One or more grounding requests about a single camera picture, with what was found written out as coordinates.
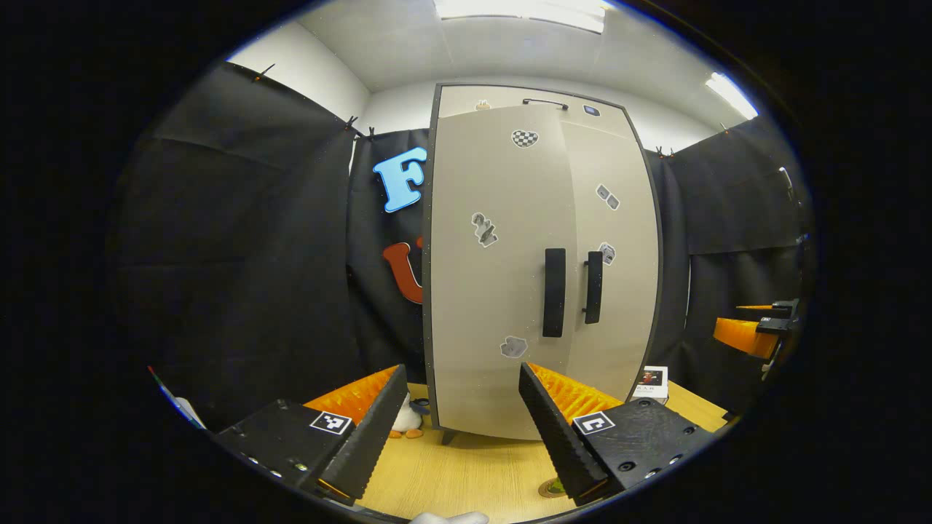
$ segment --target book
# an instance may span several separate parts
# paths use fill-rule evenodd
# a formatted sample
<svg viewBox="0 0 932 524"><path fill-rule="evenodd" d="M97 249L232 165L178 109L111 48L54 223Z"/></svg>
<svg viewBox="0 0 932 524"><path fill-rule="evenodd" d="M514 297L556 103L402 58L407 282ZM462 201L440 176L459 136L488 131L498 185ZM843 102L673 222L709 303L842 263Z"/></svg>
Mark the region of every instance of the book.
<svg viewBox="0 0 932 524"><path fill-rule="evenodd" d="M661 404L666 404L670 398L667 380L665 365L645 365L637 379L637 386L635 386L634 394L631 395L631 400L652 398Z"/></svg>

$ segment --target cabinet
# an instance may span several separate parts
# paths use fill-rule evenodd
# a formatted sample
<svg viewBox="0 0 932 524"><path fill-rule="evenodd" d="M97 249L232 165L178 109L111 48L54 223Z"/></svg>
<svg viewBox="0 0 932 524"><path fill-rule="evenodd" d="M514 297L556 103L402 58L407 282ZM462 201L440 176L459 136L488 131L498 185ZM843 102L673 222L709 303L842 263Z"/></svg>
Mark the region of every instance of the cabinet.
<svg viewBox="0 0 932 524"><path fill-rule="evenodd" d="M437 95L422 187L434 423L537 439L517 392L523 361L627 399L661 263L627 114L543 90L441 84ZM599 256L600 279L585 265Z"/></svg>

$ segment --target black fabric backdrop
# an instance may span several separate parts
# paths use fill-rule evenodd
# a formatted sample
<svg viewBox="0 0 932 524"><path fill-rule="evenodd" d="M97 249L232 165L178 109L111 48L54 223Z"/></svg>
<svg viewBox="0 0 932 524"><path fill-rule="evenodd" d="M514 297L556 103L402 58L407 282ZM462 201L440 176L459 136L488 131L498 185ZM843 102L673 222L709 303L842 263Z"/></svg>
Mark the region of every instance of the black fabric backdrop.
<svg viewBox="0 0 932 524"><path fill-rule="evenodd" d="M420 249L415 242L420 236L424 200L386 213L385 186L372 168L414 147L427 149L427 139L428 130L420 129L357 140L349 177L347 219L349 295L363 365L375 372L404 362L408 380L418 383L426 383L427 379L422 307L402 296L382 250L407 242L411 246L411 269L422 283Z"/></svg>
<svg viewBox="0 0 932 524"><path fill-rule="evenodd" d="M221 64L140 139L109 246L130 346L214 431L363 375L344 272L354 133L256 76Z"/></svg>
<svg viewBox="0 0 932 524"><path fill-rule="evenodd" d="M764 116L673 158L652 153L649 162L664 227L661 314L669 314L658 324L648 362L669 366L677 384L742 414L760 390L767 361L712 334L718 317L736 318L736 306L800 297L797 239L808 232L810 213L802 174L783 134ZM780 167L792 181L792 199ZM681 268L684 261L689 265Z"/></svg>

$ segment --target black handle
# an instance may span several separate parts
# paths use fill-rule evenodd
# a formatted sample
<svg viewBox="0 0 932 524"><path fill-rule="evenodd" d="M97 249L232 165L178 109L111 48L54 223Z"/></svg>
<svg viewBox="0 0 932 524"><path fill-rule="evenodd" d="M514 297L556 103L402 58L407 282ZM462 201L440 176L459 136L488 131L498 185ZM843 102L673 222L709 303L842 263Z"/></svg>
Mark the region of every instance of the black handle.
<svg viewBox="0 0 932 524"><path fill-rule="evenodd" d="M531 102L555 103L555 104L557 104L557 105L563 107L563 110L564 110L564 111L566 111L567 109L569 109L569 105L567 105L567 104L565 104L565 103L562 103L562 102L554 102L553 100L543 100L543 99L540 99L540 98L526 98L526 99L524 99L524 100L521 101L521 103L524 103L524 104L531 103Z"/></svg>
<svg viewBox="0 0 932 524"><path fill-rule="evenodd" d="M566 296L567 250L547 248L543 252L543 335L545 337L563 337L563 306Z"/></svg>
<svg viewBox="0 0 932 524"><path fill-rule="evenodd" d="M598 323L598 314L602 312L602 252L590 251L589 260L582 263L589 268L589 284L587 286L585 308L585 322Z"/></svg>

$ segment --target ceiling light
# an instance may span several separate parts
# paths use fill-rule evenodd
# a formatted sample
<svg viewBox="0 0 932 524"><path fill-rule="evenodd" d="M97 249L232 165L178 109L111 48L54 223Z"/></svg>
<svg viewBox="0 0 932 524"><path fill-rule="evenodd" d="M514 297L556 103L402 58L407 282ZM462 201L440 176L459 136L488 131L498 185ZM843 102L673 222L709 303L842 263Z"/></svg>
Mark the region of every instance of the ceiling light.
<svg viewBox="0 0 932 524"><path fill-rule="evenodd" d="M513 17L552 21L601 34L604 0L433 0L440 20L466 17Z"/></svg>
<svg viewBox="0 0 932 524"><path fill-rule="evenodd" d="M730 103L733 108L737 109L738 113L741 113L744 118L751 120L757 116L757 110L727 76L713 73L712 77L706 81L706 85L725 99L725 102Z"/></svg>

